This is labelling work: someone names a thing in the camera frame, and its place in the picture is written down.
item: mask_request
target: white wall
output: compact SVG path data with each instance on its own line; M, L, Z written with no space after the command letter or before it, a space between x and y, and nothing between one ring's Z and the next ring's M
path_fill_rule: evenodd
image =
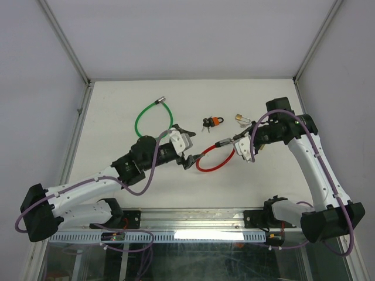
M375 243L375 2L347 0L301 83L332 168L366 216L355 230L370 275Z
M0 8L0 279L18 280L28 236L14 230L30 186L55 184L84 84L36 1Z
M333 0L47 0L90 78L291 78Z

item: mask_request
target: green cable lock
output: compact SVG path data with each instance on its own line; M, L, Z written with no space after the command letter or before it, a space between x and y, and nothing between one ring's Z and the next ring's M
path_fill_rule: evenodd
M170 124L169 124L169 128L168 129L171 129L171 127L173 126L173 115L172 115L172 111L169 109L169 107L164 103L164 101L166 100L165 97L161 97L161 98L158 98L156 101L154 101L152 104L150 104L148 107L146 107L145 109L142 110L142 112L138 115L138 117L136 118L135 120L135 123L134 123L134 129L135 129L135 133L137 134L137 136L139 137L142 137L141 133L139 132L138 130L138 122L139 120L141 119L142 115L147 111L149 110L150 108L152 108L154 105L157 105L157 104L162 104L164 106L164 108L167 110L168 114L169 114L169 119L171 120Z

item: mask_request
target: keychain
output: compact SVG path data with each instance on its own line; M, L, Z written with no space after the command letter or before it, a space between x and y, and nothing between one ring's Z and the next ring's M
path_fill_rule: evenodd
M205 118L205 119L203 119L202 131L204 130L204 128L207 128L207 130L210 132L211 127L215 127L217 125L220 125L223 122L224 122L223 117L212 117L211 116L209 118Z

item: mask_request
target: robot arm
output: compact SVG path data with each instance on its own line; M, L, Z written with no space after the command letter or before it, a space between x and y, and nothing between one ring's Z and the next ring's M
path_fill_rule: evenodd
M146 192L151 179L144 190L136 193L128 188L145 178L145 171L176 160L186 170L203 155L190 155L185 159L184 151L191 148L190 137L195 133L174 125L169 131L169 142L156 147L157 141L151 136L143 136L131 146L129 153L117 159L104 170L78 182L43 189L41 184L32 186L22 205L24 212L38 200L49 198L23 216L31 242L41 241L63 228L102 224L104 227L116 227L122 218L122 209L114 198L104 198L94 204L82 204L87 200L127 189L131 194L140 196Z
M266 103L268 112L274 109L283 109L294 113L287 98L277 98ZM313 208L292 203L287 198L275 196L264 203L263 212L252 217L255 225L262 228L274 227L280 221L286 221L302 228L308 241L318 242L329 238L346 235L349 227L341 206L337 200L340 197L349 215L353 228L364 216L364 208L361 203L352 203L350 197L345 193L341 184L334 175L327 158L322 149L318 130L312 120L307 115L300 115L298 118L304 123L309 131L309 135L293 117L283 113L273 113L269 115L267 125L258 128L254 137L255 153L265 144L283 141L288 145L290 151L296 157L302 172L308 183L313 199ZM244 132L234 136L233 146L238 155L244 160L251 161L249 150L255 123ZM311 137L318 148L316 154L310 143ZM330 174L337 195L333 192L329 180L318 157L325 164Z

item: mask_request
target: connector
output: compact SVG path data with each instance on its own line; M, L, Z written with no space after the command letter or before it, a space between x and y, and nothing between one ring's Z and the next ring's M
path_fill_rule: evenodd
M156 101L155 101L155 104L160 104L161 102L165 102L166 98L163 96L163 97L160 97L158 98Z
M230 145L232 143L232 139L227 138L227 139L222 139L218 142L215 143L215 147L220 148L225 145Z
M264 245L272 247L281 247L284 244L285 238L283 236L275 236L274 234L269 234L266 236Z

